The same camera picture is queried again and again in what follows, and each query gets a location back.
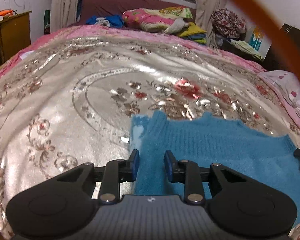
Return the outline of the yellow folded cloth stack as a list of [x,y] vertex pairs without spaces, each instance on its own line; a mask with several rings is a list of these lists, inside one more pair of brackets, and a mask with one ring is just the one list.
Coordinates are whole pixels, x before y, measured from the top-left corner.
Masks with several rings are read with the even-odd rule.
[[183,28],[175,35],[185,40],[190,40],[197,42],[198,44],[206,45],[206,31],[193,22],[189,22],[188,25],[188,27]]

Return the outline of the pink bed sheet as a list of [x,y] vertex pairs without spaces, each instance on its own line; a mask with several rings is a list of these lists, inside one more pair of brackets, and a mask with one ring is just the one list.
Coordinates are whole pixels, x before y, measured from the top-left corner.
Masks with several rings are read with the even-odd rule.
[[[20,50],[13,55],[6,63],[0,66],[0,80],[6,78],[7,73],[13,70],[19,63],[24,63],[30,57],[39,59],[37,55],[40,49],[47,48],[49,45],[58,42],[65,41],[71,38],[81,39],[88,37],[118,37],[123,40],[137,39],[139,41],[147,41],[152,43],[162,43],[165,45],[175,44],[186,48],[189,52],[198,51],[206,56],[210,56],[214,59],[222,61],[227,66],[237,66],[242,70],[247,70],[255,73],[259,76],[259,73],[269,72],[263,68],[259,63],[254,60],[246,60],[242,56],[238,56],[234,53],[228,52],[222,49],[210,48],[197,42],[185,40],[173,35],[166,34],[151,34],[140,30],[129,30],[129,29],[115,29],[108,27],[100,27],[98,25],[77,25],[61,29],[50,35],[39,38],[34,44]],[[295,109],[289,105],[279,91],[271,84],[268,84],[263,78],[261,78],[276,94],[279,98],[282,107],[285,108],[291,119],[295,122],[296,126],[300,130],[300,118],[297,115]]]

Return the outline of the pink floral pillow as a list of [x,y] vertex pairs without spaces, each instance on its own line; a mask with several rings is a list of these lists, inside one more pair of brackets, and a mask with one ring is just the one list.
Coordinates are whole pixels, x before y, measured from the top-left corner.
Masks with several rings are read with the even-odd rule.
[[141,29],[150,33],[164,33],[177,18],[193,19],[190,8],[178,6],[164,9],[139,8],[127,10],[122,18],[129,28]]

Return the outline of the dark red headboard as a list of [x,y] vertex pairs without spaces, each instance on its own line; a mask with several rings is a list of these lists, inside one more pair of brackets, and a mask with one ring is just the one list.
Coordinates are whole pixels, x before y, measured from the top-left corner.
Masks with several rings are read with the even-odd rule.
[[82,0],[79,21],[72,26],[85,25],[86,20],[92,16],[106,17],[122,15],[127,10],[139,8],[164,9],[177,6],[180,4],[158,0]]

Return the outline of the blue flower picture box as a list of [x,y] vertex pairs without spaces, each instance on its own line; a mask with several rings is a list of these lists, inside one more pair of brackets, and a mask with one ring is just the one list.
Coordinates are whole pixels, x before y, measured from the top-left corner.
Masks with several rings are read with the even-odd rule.
[[252,32],[248,44],[258,51],[263,58],[265,58],[270,49],[271,40],[266,37],[259,27],[255,26],[251,30]]

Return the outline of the papers on nightstand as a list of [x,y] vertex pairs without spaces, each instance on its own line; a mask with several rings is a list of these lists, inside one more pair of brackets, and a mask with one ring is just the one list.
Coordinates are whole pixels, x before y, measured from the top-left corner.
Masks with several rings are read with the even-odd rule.
[[262,55],[245,41],[236,41],[231,39],[230,44],[233,45],[235,48],[239,49],[240,51],[245,52],[246,54],[249,54],[258,60],[263,60]]

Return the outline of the teal fleece garment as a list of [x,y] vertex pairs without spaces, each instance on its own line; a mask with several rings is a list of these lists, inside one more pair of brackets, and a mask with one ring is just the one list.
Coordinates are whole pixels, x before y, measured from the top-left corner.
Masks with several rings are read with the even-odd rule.
[[199,166],[221,163],[287,194],[294,200],[300,223],[300,161],[288,135],[271,137],[250,129],[241,120],[224,120],[204,113],[194,120],[169,120],[156,111],[152,117],[135,115],[130,148],[140,153],[135,194],[183,194],[180,184],[168,181],[164,154],[196,162]]

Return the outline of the right beige curtain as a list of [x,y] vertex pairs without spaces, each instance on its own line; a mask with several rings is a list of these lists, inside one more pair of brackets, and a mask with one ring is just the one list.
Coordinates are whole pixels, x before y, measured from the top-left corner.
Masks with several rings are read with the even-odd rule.
[[212,26],[212,13],[224,8],[227,0],[196,0],[196,25],[206,31],[206,45],[217,48],[216,35]]

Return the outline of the beige floral satin bedspread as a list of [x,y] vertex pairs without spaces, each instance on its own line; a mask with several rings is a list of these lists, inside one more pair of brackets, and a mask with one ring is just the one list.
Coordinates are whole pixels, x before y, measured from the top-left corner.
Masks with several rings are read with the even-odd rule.
[[86,162],[132,151],[132,117],[194,120],[210,113],[271,137],[300,130],[255,73],[175,44],[71,38],[40,49],[0,80],[0,233],[18,193]]

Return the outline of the grey white stuffed cloth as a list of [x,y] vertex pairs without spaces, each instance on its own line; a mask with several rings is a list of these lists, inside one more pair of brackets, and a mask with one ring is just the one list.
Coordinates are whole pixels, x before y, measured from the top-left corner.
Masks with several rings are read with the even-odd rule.
[[170,25],[167,29],[164,30],[165,34],[175,34],[182,29],[187,28],[189,24],[187,22],[184,22],[183,18],[177,18],[172,25]]

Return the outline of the blue crumpled clothes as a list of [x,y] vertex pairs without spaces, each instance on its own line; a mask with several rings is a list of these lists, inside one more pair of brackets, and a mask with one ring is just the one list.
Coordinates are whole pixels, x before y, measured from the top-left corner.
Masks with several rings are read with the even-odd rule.
[[108,28],[123,28],[125,23],[120,15],[97,17],[92,16],[85,22],[87,25],[101,25]]

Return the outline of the wooden side cabinet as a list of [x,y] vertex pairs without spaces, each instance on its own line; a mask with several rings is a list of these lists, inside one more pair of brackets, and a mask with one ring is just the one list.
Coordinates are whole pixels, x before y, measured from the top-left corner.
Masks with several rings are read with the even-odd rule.
[[31,44],[31,12],[23,12],[0,21],[0,65]]

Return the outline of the beige curtain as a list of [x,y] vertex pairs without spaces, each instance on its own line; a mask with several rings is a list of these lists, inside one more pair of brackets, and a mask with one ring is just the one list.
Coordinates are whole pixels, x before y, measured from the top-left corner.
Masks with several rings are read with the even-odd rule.
[[78,0],[52,0],[50,15],[52,33],[76,22],[77,5]]
[[196,25],[206,31],[206,45],[217,48],[216,35],[212,26],[212,13],[224,8],[227,0],[196,0]]

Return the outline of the polka dot pillow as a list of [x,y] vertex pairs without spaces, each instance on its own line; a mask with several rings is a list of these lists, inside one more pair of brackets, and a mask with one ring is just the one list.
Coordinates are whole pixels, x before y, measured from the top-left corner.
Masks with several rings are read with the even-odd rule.
[[259,73],[259,76],[279,91],[300,118],[300,82],[296,75],[285,70],[274,70]]

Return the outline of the left beige curtain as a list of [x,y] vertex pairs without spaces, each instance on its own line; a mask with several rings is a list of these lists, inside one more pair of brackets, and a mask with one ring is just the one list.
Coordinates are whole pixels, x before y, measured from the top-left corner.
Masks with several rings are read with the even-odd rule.
[[52,33],[76,22],[77,5],[78,0],[52,0],[50,15]]

